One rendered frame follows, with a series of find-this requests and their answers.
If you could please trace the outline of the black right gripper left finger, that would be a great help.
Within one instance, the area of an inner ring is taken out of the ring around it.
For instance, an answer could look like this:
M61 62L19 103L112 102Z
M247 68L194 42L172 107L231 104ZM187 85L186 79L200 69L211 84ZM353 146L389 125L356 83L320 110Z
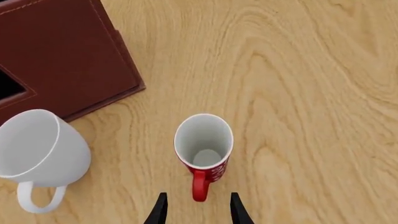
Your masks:
M167 218L167 193L161 192L144 224L165 224Z

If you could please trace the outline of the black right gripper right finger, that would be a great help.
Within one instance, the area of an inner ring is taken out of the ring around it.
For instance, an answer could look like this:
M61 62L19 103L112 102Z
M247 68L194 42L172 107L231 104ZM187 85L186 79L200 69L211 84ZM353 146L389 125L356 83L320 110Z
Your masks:
M233 224L254 224L237 192L231 193L230 210Z

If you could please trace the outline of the red mug with white print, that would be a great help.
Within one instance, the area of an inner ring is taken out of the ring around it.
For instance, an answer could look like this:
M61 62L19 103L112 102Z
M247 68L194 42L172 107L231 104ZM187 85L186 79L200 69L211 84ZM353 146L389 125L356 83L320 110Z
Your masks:
M194 201L205 201L210 184L222 178L233 145L234 136L229 124L217 115L192 115L177 128L174 151L193 176Z

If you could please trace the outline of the red-brown desk caddy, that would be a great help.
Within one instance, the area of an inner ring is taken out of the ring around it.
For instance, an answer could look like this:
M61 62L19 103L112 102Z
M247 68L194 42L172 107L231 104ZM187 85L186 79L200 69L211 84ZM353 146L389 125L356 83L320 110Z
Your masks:
M145 89L101 0L0 0L0 124L32 109L73 121Z

